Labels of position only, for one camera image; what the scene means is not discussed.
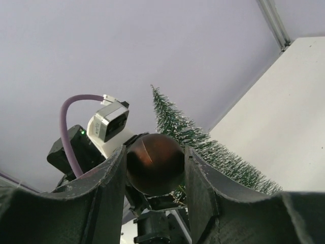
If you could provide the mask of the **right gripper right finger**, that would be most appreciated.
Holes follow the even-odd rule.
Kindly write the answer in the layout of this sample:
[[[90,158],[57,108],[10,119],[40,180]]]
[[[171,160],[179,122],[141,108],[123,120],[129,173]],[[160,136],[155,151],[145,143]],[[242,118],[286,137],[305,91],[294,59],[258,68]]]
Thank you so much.
[[[324,193],[267,195],[245,187],[185,148],[193,243],[324,243]]]

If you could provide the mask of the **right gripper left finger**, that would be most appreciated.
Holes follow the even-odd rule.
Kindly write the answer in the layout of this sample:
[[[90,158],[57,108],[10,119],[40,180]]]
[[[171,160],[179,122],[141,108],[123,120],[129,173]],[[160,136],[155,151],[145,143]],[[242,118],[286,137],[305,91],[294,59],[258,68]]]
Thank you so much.
[[[1,243],[119,243],[126,148],[48,193],[1,188]]]

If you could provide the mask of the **dark brown bauble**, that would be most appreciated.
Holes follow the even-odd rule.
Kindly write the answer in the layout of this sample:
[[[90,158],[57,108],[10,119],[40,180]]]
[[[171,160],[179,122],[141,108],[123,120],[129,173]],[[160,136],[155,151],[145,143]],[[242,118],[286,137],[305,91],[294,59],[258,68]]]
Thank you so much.
[[[127,177],[145,195],[168,194],[183,182],[184,150],[166,135],[144,135],[128,149]]]

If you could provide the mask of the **small green christmas tree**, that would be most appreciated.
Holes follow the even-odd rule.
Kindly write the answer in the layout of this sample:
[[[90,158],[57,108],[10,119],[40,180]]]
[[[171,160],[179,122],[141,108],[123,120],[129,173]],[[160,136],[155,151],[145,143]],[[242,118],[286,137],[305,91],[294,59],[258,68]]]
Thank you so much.
[[[231,152],[225,145],[212,140],[209,133],[178,110],[175,103],[151,86],[156,116],[156,131],[177,141],[181,147],[192,147],[204,161],[232,180],[268,195],[282,190],[276,182],[267,179],[259,170]]]

